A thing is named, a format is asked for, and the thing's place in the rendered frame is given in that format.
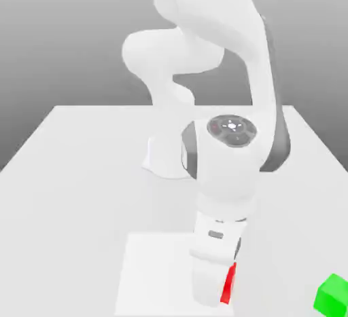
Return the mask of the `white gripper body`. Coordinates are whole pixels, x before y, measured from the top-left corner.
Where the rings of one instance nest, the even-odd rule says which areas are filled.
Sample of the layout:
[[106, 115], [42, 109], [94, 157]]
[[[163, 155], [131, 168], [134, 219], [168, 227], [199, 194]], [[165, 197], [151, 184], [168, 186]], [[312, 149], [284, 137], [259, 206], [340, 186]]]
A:
[[232, 265], [222, 265], [193, 257], [192, 295], [195, 301], [207, 307], [226, 305], [220, 302], [220, 297], [228, 270]]

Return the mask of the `small red cube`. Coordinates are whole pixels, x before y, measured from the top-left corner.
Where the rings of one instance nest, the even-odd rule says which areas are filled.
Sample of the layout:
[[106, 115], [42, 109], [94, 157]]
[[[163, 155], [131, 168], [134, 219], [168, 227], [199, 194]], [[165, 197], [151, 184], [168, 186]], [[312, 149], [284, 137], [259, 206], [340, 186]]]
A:
[[224, 288], [222, 290], [222, 294], [220, 297], [220, 302], [225, 303], [226, 305], [230, 303], [230, 298], [231, 298], [232, 290], [234, 286], [236, 268], [237, 268], [237, 263], [234, 262], [234, 264], [228, 270], [226, 280], [224, 283]]

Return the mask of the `small green cube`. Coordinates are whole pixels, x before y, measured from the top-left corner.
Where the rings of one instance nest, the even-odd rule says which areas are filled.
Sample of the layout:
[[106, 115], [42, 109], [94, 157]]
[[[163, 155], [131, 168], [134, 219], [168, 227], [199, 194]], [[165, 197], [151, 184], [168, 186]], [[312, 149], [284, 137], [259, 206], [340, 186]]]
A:
[[331, 274], [319, 286], [313, 308], [325, 317], [348, 317], [348, 281]]

